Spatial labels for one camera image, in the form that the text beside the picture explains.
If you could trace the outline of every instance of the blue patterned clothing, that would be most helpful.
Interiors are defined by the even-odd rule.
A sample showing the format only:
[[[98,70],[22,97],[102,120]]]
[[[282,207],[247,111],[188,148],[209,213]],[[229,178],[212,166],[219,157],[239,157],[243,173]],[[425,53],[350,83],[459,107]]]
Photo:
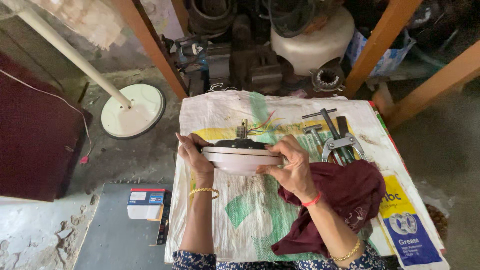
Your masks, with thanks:
[[[363,255],[353,261],[349,270],[385,269],[384,261],[377,252],[365,243]],[[199,254],[187,251],[175,251],[173,253],[173,270],[338,270],[333,260],[303,260],[303,261],[279,261],[279,262],[217,262],[215,254]]]

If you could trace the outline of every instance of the gold bracelet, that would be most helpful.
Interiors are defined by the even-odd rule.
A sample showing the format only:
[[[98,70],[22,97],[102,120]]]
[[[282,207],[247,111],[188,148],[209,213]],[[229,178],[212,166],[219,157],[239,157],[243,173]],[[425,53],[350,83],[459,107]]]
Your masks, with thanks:
[[[212,188],[197,188],[197,189],[194,189],[190,192],[190,195],[194,194],[194,193],[197,193],[199,191],[211,191],[211,192],[216,192],[217,196],[213,197],[212,200],[218,198],[218,196],[220,196],[220,192],[218,192],[218,190],[216,189],[212,189]]]
[[[348,253],[346,256],[343,256],[343,257],[334,257],[334,256],[330,255],[330,257],[331,257],[334,261],[343,261],[343,260],[346,260],[346,259],[350,258],[353,254],[355,254],[355,253],[358,251],[359,247],[360,247],[360,238],[358,238],[357,245],[356,245],[356,246],[353,248],[353,250],[352,250],[350,253]]]

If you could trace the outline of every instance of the electric cord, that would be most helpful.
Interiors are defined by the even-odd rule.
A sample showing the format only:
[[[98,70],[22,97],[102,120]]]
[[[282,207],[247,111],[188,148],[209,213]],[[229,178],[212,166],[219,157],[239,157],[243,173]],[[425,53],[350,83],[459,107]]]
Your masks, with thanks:
[[[79,111],[77,108],[75,108],[74,106],[70,105],[65,99],[63,99],[63,98],[61,98],[61,97],[59,97],[59,96],[57,96],[57,95],[48,93],[48,92],[45,92],[45,91],[42,91],[42,90],[38,90],[38,89],[36,89],[35,87],[33,87],[33,86],[31,86],[31,85],[29,85],[29,84],[21,81],[20,79],[15,78],[14,76],[6,73],[5,71],[3,71],[3,70],[1,70],[1,69],[0,69],[0,72],[2,72],[3,74],[5,74],[7,77],[10,77],[11,79],[14,79],[15,81],[17,81],[17,82],[19,82],[19,83],[21,83],[21,84],[23,84],[23,85],[25,85],[25,86],[27,86],[27,87],[35,90],[35,91],[38,91],[38,92],[40,92],[40,93],[44,93],[44,94],[47,94],[47,95],[50,95],[50,96],[53,96],[53,97],[56,97],[56,98],[61,99],[61,100],[62,100],[63,102],[65,102],[70,108],[74,109],[75,111],[77,111],[79,114],[82,115],[82,118],[84,119],[85,130],[86,130],[86,133],[87,133],[88,141],[90,142],[90,150],[88,151],[88,154],[87,154],[86,156],[84,156],[84,157],[80,160],[80,164],[86,164],[86,163],[88,163],[88,156],[90,156],[90,153],[92,152],[92,140],[90,139],[90,134],[88,133],[87,121],[86,121],[86,119],[85,119],[84,114],[83,114],[81,111]]]

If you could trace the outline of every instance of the white plastic container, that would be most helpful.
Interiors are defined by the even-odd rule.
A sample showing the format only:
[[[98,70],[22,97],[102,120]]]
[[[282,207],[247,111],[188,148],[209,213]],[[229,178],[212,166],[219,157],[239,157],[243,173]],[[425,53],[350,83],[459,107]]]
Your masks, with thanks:
[[[335,58],[343,59],[354,31],[352,15],[341,7],[322,29],[310,35],[284,38],[271,29],[272,49],[293,65],[295,74],[309,76],[311,69]]]

